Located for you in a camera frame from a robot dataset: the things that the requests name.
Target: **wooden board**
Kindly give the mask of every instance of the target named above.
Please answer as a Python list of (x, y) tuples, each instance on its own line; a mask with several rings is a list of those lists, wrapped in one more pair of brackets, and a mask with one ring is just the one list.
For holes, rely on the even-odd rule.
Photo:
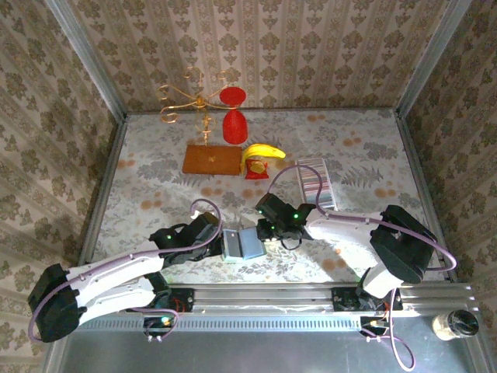
[(242, 148), (239, 146), (188, 145), (183, 173), (239, 175)]

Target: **floral tablecloth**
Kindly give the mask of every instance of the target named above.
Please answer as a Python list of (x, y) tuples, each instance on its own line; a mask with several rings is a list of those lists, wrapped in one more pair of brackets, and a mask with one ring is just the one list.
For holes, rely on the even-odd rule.
[[(213, 113), (219, 124), (224, 115)], [(268, 159), (270, 176), (297, 159), (322, 157), (339, 210), (382, 211), (399, 204), (426, 223), (391, 110), (244, 110), (244, 115), (249, 135), (242, 147), (265, 143), (287, 153), (284, 160)], [(203, 143), (194, 120), (194, 113), (182, 113), (175, 124), (151, 114), (127, 119), (94, 261), (133, 249), (159, 228), (190, 222), (190, 203), (199, 197), (220, 207), (225, 228), (255, 226), (260, 215), (254, 206), (269, 180), (181, 172), (186, 145)], [(225, 145), (220, 127), (210, 143)], [(273, 193), (298, 206), (296, 172), (284, 174)], [(171, 283), (357, 281), (377, 262), (372, 250), (346, 242), (307, 241), (295, 251), (279, 243), (266, 248), (267, 256), (244, 263), (223, 263), (218, 256), (170, 267), (163, 274)], [(427, 273), (425, 279), (443, 277)]]

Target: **metal frame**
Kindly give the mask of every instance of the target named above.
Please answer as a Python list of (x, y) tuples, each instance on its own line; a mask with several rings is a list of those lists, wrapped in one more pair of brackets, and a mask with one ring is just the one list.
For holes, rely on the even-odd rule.
[(440, 24), (433, 33), (397, 105), (397, 110), (402, 117), (406, 117), (414, 105), (470, 4), (471, 0), (450, 0)]
[(82, 23), (78, 21), (71, 5), (65, 0), (47, 0), (47, 6), (61, 25), (62, 31), (68, 37), (69, 43), (81, 59), (116, 122), (122, 123), (126, 117), (126, 104), (100, 60), (98, 52), (89, 42)]
[[(287, 331), (324, 332), (356, 331), (357, 317), (379, 316), (383, 312), (334, 312), (332, 288), (355, 286), (354, 283), (323, 284), (185, 284), (174, 288), (194, 288), (192, 313), (182, 315), (175, 333), (189, 331)], [(447, 282), (423, 283), (399, 288), (404, 310), (395, 317), (431, 316), (454, 309), (477, 310), (469, 284)], [(143, 331), (145, 317), (156, 313), (121, 312), (90, 321), (75, 333), (95, 331)], [(492, 361), (485, 356), (480, 336), (466, 339), (467, 350), (478, 373), (494, 372)], [(67, 338), (52, 345), (44, 372), (59, 371)]]

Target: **patterned wall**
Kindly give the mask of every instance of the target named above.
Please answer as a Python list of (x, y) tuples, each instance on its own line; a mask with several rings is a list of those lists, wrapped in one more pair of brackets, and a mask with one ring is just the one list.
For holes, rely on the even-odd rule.
[(26, 297), (78, 260), (116, 126), (43, 1), (0, 1), (0, 371), (35, 371)]
[(244, 106), (395, 106), (447, 0), (70, 0), (131, 111), (195, 65)]
[(497, 2), (472, 2), (408, 123), (497, 356)]

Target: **purple cable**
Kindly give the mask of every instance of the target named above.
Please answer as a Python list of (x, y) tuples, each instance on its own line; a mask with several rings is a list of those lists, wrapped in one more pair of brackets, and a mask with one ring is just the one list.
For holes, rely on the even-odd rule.
[[(171, 325), (171, 328), (169, 328), (169, 331), (162, 337), (162, 340), (166, 339), (169, 334), (171, 334), (171, 332), (176, 328), (176, 326), (178, 325), (178, 322), (179, 322), (179, 313), (176, 312), (174, 309), (144, 309), (144, 308), (135, 308), (135, 309), (132, 309), (133, 311), (135, 312), (142, 312), (142, 313), (146, 313), (146, 312), (150, 312), (150, 313), (172, 313), (174, 316), (175, 316), (175, 319), (174, 319), (174, 324)], [(150, 326), (148, 326), (146, 328), (146, 331), (145, 331), (145, 334), (148, 336), (148, 331), (150, 329)]]
[(91, 270), (87, 270), (83, 274), (80, 274), (79, 276), (72, 278), (71, 280), (66, 281), (63, 284), (60, 284), (54, 290), (52, 290), (50, 293), (48, 293), (47, 296), (41, 300), (40, 304), (34, 310), (33, 316), (31, 317), (31, 320), (30, 320), (30, 324), (28, 325), (28, 337), (30, 338), (30, 340), (34, 343), (42, 342), (41, 339), (36, 338), (36, 336), (34, 335), (33, 329), (34, 329), (34, 324), (36, 322), (36, 319), (40, 315), (40, 312), (43, 309), (43, 307), (60, 290), (66, 288), (67, 286), (71, 286), (73, 283), (75, 283), (77, 281), (80, 281), (81, 277), (86, 277), (86, 276), (90, 275), (91, 272), (96, 272), (96, 271), (102, 270), (102, 269), (105, 270), (108, 268), (115, 267), (116, 265), (127, 263), (130, 260), (135, 260), (135, 259), (141, 258), (142, 256), (146, 256), (148, 254), (181, 253), (183, 251), (190, 251), (190, 250), (199, 249), (200, 247), (204, 247), (209, 242), (216, 239), (219, 236), (219, 233), (221, 232), (221, 222), (222, 222), (221, 211), (219, 210), (219, 207), (214, 202), (206, 200), (205, 198), (199, 198), (198, 200), (195, 200), (194, 202), (192, 202), (192, 204), (190, 206), (190, 213), (191, 214), (193, 214), (193, 212), (195, 211), (195, 205), (199, 202), (205, 202), (205, 203), (209, 204), (210, 206), (212, 206), (214, 208), (214, 210), (216, 211), (217, 219), (219, 221), (217, 224), (216, 232), (207, 241), (199, 243), (197, 245), (187, 246), (187, 247), (177, 247), (174, 249), (154, 249), (154, 250), (142, 251), (140, 253), (134, 253), (132, 257), (129, 254), (126, 254), (126, 256), (116, 258), (115, 260), (112, 260), (108, 263), (100, 264), (99, 266), (92, 268)]
[(384, 227), (387, 227), (387, 228), (390, 228), (390, 229), (395, 229), (395, 230), (397, 230), (399, 232), (405, 233), (406, 235), (410, 235), (410, 236), (412, 236), (412, 237), (414, 237), (416, 239), (419, 239), (419, 240), (421, 240), (421, 241), (423, 241), (423, 242), (431, 245), (434, 249), (436, 249), (437, 251), (439, 251), (440, 253), (442, 253), (450, 261), (450, 265), (448, 267), (432, 267), (432, 268), (426, 268), (426, 270), (439, 272), (439, 271), (445, 271), (445, 270), (453, 270), (456, 267), (456, 265), (457, 265), (456, 258), (454, 258), (454, 256), (451, 253), (449, 253), (447, 251), (447, 249), (444, 249), (437, 242), (433, 241), (432, 239), (429, 239), (428, 237), (425, 237), (424, 235), (420, 235), (418, 232), (414, 232), (411, 229), (406, 229), (404, 227), (400, 227), (398, 225), (395, 225), (395, 224), (392, 224), (392, 223), (388, 223), (387, 221), (382, 221), (382, 220), (378, 220), (378, 219), (370, 218), (368, 220), (366, 218), (361, 218), (360, 216), (344, 216), (344, 215), (339, 215), (339, 214), (329, 214), (328, 212), (326, 212), (319, 205), (319, 196), (321, 195), (321, 191), (322, 191), (322, 187), (323, 187), (323, 180), (321, 178), (321, 175), (319, 175), (318, 171), (316, 171), (315, 169), (313, 169), (310, 166), (306, 166), (306, 165), (293, 165), (293, 166), (289, 166), (289, 167), (287, 167), (285, 169), (282, 169), (275, 176), (275, 178), (273, 179), (273, 182), (271, 183), (271, 185), (269, 185), (269, 188), (268, 188), (267, 192), (269, 193), (269, 191), (273, 187), (273, 185), (276, 182), (276, 180), (283, 173), (285, 173), (289, 169), (295, 169), (297, 167), (301, 167), (303, 169), (308, 169), (308, 170), (312, 171), (318, 177), (319, 188), (318, 188), (318, 192), (316, 193), (316, 203), (315, 204), (316, 204), (316, 208), (318, 209), (318, 211), (321, 212), (325, 217), (331, 218), (331, 219), (336, 219), (336, 220), (343, 220), (343, 221), (356, 221), (356, 222), (359, 222), (359, 223), (367, 223), (367, 222), (369, 222), (369, 223), (374, 223), (374, 224), (378, 224), (378, 225), (383, 225)]
[[(391, 335), (390, 336), (377, 336), (376, 334), (374, 334), (373, 332), (369, 331), (368, 329), (364, 329), (362, 328), (361, 329), (361, 332), (364, 332), (365, 334), (369, 334), (371, 336), (371, 338), (373, 339), (376, 339), (377, 337), (380, 337), (381, 340), (386, 340), (386, 339), (389, 339), (389, 340), (392, 340), (392, 337)], [(393, 340), (399, 342), (400, 344), (402, 344), (405, 349), (407, 350), (407, 352), (409, 352), (409, 355), (411, 356), (411, 367), (407, 368), (405, 367), (405, 365), (400, 361), (400, 358), (397, 359), (398, 357), (398, 354), (397, 354), (397, 348), (395, 348), (394, 350), (394, 355), (395, 355), (395, 358), (397, 359), (397, 362), (398, 364), (401, 366), (402, 369), (404, 369), (405, 371), (413, 371), (415, 366), (416, 366), (416, 359), (414, 357), (414, 353), (412, 352), (412, 350), (409, 348), (409, 346), (407, 345), (407, 343), (404, 341), (404, 340), (401, 340), (399, 337), (397, 336), (393, 336)]]

